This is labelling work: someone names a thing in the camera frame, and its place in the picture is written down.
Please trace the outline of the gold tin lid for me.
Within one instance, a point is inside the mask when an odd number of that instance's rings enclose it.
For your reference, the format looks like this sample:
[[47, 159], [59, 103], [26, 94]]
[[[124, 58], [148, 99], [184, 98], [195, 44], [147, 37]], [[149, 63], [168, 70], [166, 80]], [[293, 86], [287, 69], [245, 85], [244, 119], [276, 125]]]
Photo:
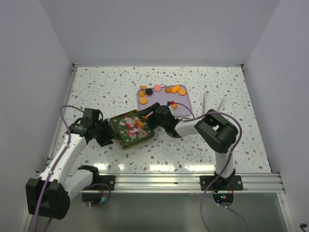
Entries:
[[145, 142], [155, 135], [138, 110], [110, 118], [110, 125], [123, 149]]

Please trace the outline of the metal serving tongs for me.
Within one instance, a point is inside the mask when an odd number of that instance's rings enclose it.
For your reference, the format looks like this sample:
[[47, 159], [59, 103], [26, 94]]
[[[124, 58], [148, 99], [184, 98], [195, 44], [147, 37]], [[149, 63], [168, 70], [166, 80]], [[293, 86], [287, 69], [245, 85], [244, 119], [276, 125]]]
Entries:
[[206, 113], [210, 109], [219, 111], [224, 99], [224, 94], [221, 94], [220, 92], [214, 90], [206, 90], [204, 93], [203, 113]]

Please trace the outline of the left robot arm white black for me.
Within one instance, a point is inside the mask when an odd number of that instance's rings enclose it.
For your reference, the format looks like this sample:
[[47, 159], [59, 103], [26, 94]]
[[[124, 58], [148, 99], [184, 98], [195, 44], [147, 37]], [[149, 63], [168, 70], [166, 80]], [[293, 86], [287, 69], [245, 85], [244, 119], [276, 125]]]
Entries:
[[66, 127], [67, 133], [60, 151], [37, 178], [26, 183], [28, 212], [31, 215], [63, 219], [70, 202], [84, 189], [113, 191], [115, 177], [106, 180], [95, 166], [82, 165], [73, 176], [70, 170], [77, 157], [91, 140], [100, 146], [112, 144], [113, 132], [100, 110], [85, 108], [83, 116]]

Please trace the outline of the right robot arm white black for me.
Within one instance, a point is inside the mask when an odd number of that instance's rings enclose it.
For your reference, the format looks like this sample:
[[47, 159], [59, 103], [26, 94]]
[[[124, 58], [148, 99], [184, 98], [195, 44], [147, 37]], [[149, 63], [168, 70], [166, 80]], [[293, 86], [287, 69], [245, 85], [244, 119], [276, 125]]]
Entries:
[[182, 103], [169, 101], [166, 105], [154, 103], [140, 110], [139, 114], [145, 118], [152, 129], [160, 126], [172, 138], [199, 134], [215, 152], [217, 188], [227, 189], [232, 185], [231, 176], [235, 174], [232, 157], [242, 137], [240, 123], [231, 115], [213, 109], [201, 116], [193, 116], [191, 119], [176, 118], [170, 109], [174, 105], [180, 105], [189, 110]]

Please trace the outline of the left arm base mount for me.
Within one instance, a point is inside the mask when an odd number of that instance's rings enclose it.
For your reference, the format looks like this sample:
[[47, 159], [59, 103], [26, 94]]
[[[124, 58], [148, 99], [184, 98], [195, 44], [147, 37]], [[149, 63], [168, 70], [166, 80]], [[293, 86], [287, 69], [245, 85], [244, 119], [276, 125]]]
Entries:
[[114, 191], [115, 179], [115, 175], [102, 175], [98, 183], [85, 187], [82, 190], [83, 204], [89, 208], [104, 205]]

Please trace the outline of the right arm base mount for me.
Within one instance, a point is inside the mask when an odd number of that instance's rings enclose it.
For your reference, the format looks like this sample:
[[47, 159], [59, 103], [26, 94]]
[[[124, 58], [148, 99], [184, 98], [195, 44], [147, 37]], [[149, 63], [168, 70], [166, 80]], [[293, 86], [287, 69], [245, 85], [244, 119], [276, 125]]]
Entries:
[[220, 177], [209, 187], [208, 192], [212, 192], [213, 199], [216, 203], [230, 206], [234, 201], [234, 192], [243, 190], [241, 176], [234, 175], [227, 179]]

